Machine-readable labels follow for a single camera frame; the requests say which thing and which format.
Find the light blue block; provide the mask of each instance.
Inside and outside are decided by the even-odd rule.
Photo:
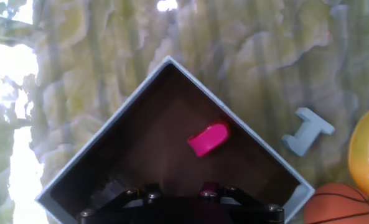
[[[309,108],[299,108],[296,115],[304,120],[302,126],[297,130],[295,136],[285,134],[282,138],[285,147],[299,156],[303,156],[317,139],[320,133],[331,135],[335,128],[316,115]]]

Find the yellow-green patterned surface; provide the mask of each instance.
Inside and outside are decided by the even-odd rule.
[[[3,80],[33,109],[13,119],[0,105],[0,223],[13,222],[14,130],[30,126],[45,186],[166,55],[314,187],[353,184],[348,141],[369,110],[369,0],[178,0],[168,8],[172,2],[35,0],[33,26],[0,21],[0,43],[28,45],[39,65],[22,83]],[[299,107],[336,128],[304,157],[281,144],[302,122]],[[292,223],[302,223],[301,213]]]

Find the pink block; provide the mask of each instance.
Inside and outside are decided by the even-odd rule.
[[[189,138],[187,143],[198,157],[202,157],[227,141],[229,135],[230,129],[227,122],[218,120],[208,125],[200,134]]]

